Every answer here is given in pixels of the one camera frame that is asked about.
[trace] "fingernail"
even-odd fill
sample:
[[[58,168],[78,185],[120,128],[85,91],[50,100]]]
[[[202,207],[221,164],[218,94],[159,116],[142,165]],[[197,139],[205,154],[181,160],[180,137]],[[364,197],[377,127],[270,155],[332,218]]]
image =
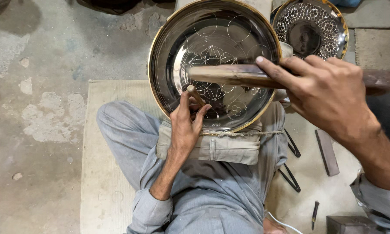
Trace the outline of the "fingernail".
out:
[[[263,56],[258,56],[256,62],[262,62],[264,60]]]

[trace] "mat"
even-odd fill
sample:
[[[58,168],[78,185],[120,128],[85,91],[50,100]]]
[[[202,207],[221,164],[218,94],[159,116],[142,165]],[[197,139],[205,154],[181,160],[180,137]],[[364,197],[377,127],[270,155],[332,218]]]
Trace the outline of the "mat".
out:
[[[349,28],[390,28],[390,0],[362,0],[356,8],[339,10]]]
[[[302,190],[297,193],[281,174],[276,172],[266,198],[267,209],[279,221],[295,227],[302,233],[313,234],[327,233],[328,215],[366,216],[349,187],[361,168],[359,161],[343,146],[332,141],[340,173],[328,177],[315,136],[315,130],[318,128],[299,114],[288,113],[285,129],[302,155],[296,158],[289,148],[287,149],[289,159],[286,165]],[[289,177],[284,166],[281,170]],[[312,231],[315,201],[320,205],[315,230]],[[287,230],[289,233],[296,233],[291,229]]]
[[[84,125],[81,181],[81,234],[125,233],[131,223],[134,189],[115,162],[96,123],[98,108],[126,100],[158,118],[164,117],[146,80],[90,80]]]
[[[357,65],[390,70],[390,29],[355,29]]]

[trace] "white cable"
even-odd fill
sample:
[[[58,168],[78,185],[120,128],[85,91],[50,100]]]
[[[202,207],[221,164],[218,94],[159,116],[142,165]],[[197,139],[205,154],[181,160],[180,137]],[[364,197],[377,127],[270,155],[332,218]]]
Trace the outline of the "white cable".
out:
[[[279,224],[281,224],[281,225],[283,225],[283,226],[287,226],[287,227],[289,227],[289,228],[295,230],[295,231],[296,231],[297,233],[299,233],[299,234],[303,234],[302,232],[300,232],[300,231],[297,230],[296,228],[294,228],[294,227],[292,227],[292,226],[290,226],[290,225],[287,225],[287,224],[284,224],[284,223],[278,221],[277,219],[275,219],[275,218],[273,217],[273,215],[272,215],[270,212],[267,212],[267,213],[268,213],[276,222],[278,222]]]

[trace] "person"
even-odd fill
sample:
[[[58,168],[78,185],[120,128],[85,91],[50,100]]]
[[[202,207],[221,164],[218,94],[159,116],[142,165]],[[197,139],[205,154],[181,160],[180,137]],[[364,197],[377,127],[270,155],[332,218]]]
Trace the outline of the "person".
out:
[[[358,66],[311,55],[280,65],[256,63],[288,88],[293,109],[361,162],[364,173],[351,184],[371,220],[390,233],[390,140],[365,99]],[[172,135],[166,160],[156,157],[159,120],[127,102],[99,109],[97,122],[120,168],[137,190],[127,233],[285,233],[265,218],[264,199],[273,172],[286,153],[283,134],[262,136],[259,162],[187,160],[210,105],[199,108],[185,91],[170,114]],[[274,103],[264,113],[263,130],[281,130],[284,110]],[[190,109],[198,109],[191,115]]]

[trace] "reflective metal surface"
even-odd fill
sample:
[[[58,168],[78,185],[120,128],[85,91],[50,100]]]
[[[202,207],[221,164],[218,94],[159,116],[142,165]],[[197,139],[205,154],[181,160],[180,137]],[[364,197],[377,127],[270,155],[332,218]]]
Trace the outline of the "reflective metal surface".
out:
[[[342,59],[348,47],[348,28],[339,10],[326,0],[290,0],[272,13],[271,21],[279,41],[293,47],[304,59]]]
[[[235,0],[200,0],[172,14],[156,35],[149,56],[149,81],[163,112],[177,108],[180,94],[194,85],[212,105],[203,130],[238,131],[256,120],[274,90],[197,82],[191,66],[254,63],[259,55],[278,64],[276,34],[254,8]]]

